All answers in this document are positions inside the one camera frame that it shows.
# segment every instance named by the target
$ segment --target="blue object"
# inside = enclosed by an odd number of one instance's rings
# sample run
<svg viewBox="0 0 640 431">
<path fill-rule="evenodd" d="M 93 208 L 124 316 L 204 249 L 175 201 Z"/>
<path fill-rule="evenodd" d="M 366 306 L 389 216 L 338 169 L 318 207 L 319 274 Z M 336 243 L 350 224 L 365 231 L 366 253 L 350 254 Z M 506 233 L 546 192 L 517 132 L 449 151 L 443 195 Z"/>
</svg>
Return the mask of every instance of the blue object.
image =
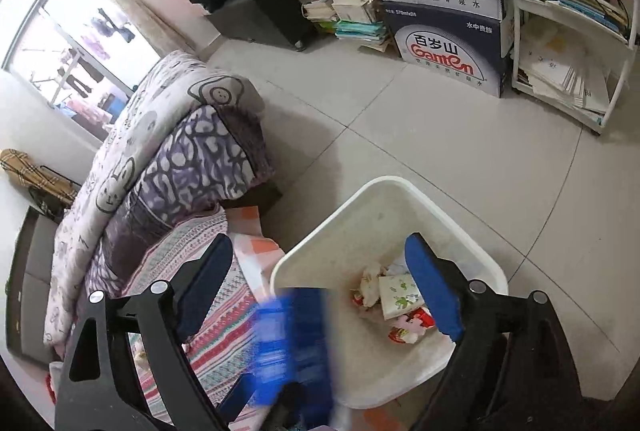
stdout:
<svg viewBox="0 0 640 431">
<path fill-rule="evenodd" d="M 459 342 L 465 331 L 460 299 L 435 265 L 434 260 L 439 258 L 419 234 L 412 234 L 404 243 L 404 259 L 438 330 L 453 342 Z"/>
<path fill-rule="evenodd" d="M 222 420 L 229 423 L 235 422 L 238 415 L 246 406 L 247 401 L 254 393 L 255 378 L 250 373 L 243 373 L 238 377 L 234 386 L 226 394 L 226 397 L 216 408 Z"/>
<path fill-rule="evenodd" d="M 107 113 L 114 116 L 114 119 L 117 119 L 124 110 L 125 106 L 127 106 L 127 103 L 117 97 L 114 97 L 113 101 L 111 101 L 111 104 L 107 108 Z"/>
<path fill-rule="evenodd" d="M 328 425 L 334 408 L 324 328 L 324 290 L 291 288 L 257 310 L 255 400 L 271 406 L 289 382 L 305 388 L 307 429 Z"/>
</svg>

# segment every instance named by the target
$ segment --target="floor tile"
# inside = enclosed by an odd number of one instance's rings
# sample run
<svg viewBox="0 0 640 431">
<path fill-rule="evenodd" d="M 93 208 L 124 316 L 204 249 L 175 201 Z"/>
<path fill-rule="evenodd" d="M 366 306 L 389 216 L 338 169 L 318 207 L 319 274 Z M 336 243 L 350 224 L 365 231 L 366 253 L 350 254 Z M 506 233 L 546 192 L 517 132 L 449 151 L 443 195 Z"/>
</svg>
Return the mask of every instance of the floor tile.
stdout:
<svg viewBox="0 0 640 431">
<path fill-rule="evenodd" d="M 354 131 L 463 204 L 526 254 L 554 205 L 580 126 L 513 92 L 498 100 L 407 65 Z"/>
<path fill-rule="evenodd" d="M 528 297 L 533 290 L 546 292 L 558 314 L 574 356 L 585 397 L 610 400 L 624 384 L 630 368 L 580 307 L 529 260 L 509 282 L 510 295 Z"/>
<path fill-rule="evenodd" d="M 398 408 L 395 409 L 394 414 L 402 424 L 411 428 L 418 420 L 431 400 L 431 396 L 435 393 L 440 379 L 442 379 L 442 372 L 396 399 Z"/>
<path fill-rule="evenodd" d="M 348 125 L 404 68 L 402 61 L 364 53 L 352 43 L 323 39 L 304 52 L 229 40 L 214 54 L 220 64 L 247 67 Z"/>
<path fill-rule="evenodd" d="M 407 166 L 346 130 L 295 182 L 262 221 L 265 235 L 289 251 L 361 186 L 384 175 L 404 177 L 441 207 L 510 278 L 524 257 L 465 208 Z"/>
<path fill-rule="evenodd" d="M 640 355 L 640 91 L 625 90 L 599 138 L 583 132 L 574 164 L 530 258 L 604 330 Z"/>
<path fill-rule="evenodd" d="M 266 103 L 262 132 L 284 193 L 345 127 L 270 82 L 254 85 Z"/>
</svg>

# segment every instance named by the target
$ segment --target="hanging laundry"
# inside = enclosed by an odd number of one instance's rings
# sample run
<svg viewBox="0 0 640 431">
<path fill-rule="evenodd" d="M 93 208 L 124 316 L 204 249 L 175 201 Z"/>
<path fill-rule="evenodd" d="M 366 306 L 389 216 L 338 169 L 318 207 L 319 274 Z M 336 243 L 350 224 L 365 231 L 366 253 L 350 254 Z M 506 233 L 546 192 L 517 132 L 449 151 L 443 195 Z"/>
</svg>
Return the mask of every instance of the hanging laundry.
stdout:
<svg viewBox="0 0 640 431">
<path fill-rule="evenodd" d="M 67 48 L 65 51 L 63 51 L 62 56 L 60 56 L 60 62 L 62 64 L 68 65 L 69 63 L 71 63 L 71 60 L 76 57 L 77 54 L 78 51 L 75 48 Z M 91 79 L 93 79 L 96 83 L 99 83 L 104 79 L 104 75 L 102 74 L 102 72 L 95 69 L 94 66 L 92 66 L 91 63 L 89 63 L 89 61 L 87 61 L 86 59 L 80 58 L 78 60 L 78 64 L 82 68 L 84 68 L 84 71 L 86 71 L 89 74 L 89 77 L 91 77 Z"/>
<path fill-rule="evenodd" d="M 124 39 L 124 41 L 126 41 L 127 43 L 131 43 L 135 39 L 136 35 L 132 31 L 124 26 L 116 26 L 113 20 L 109 16 L 107 16 L 107 13 L 102 8 L 98 9 L 98 13 L 105 19 L 107 25 L 112 28 L 114 32 L 117 32 L 122 36 L 122 39 Z"/>
<path fill-rule="evenodd" d="M 102 18 L 91 18 L 91 26 L 103 37 L 111 37 L 116 30 Z"/>
<path fill-rule="evenodd" d="M 84 42 L 84 44 L 94 53 L 94 55 L 102 59 L 103 61 L 107 61 L 107 59 L 111 59 L 111 56 L 107 53 L 107 51 L 100 43 L 100 40 L 95 36 L 95 34 L 88 30 L 85 34 L 80 36 L 80 39 Z"/>
<path fill-rule="evenodd" d="M 66 73 L 65 69 L 63 69 L 62 67 L 58 69 L 58 75 L 60 77 L 64 77 L 65 73 Z M 84 99 L 86 99 L 89 96 L 87 95 L 87 92 L 90 94 L 92 91 L 94 91 L 93 88 L 85 85 L 80 79 L 70 74 L 66 78 L 66 83 L 69 86 L 71 86 L 76 92 L 78 92 L 80 96 Z"/>
</svg>

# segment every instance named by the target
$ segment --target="glass door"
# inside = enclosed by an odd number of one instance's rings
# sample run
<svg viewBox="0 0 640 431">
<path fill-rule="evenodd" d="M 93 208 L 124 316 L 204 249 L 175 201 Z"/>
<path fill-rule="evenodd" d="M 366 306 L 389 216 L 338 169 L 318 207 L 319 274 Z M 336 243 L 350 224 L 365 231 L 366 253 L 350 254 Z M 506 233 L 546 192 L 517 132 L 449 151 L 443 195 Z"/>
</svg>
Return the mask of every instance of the glass door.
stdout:
<svg viewBox="0 0 640 431">
<path fill-rule="evenodd" d="M 160 59 L 111 0 L 47 0 L 42 8 L 129 89 Z"/>
<path fill-rule="evenodd" d="M 104 141 L 159 59 L 110 0 L 38 0 L 4 66 Z"/>
</svg>

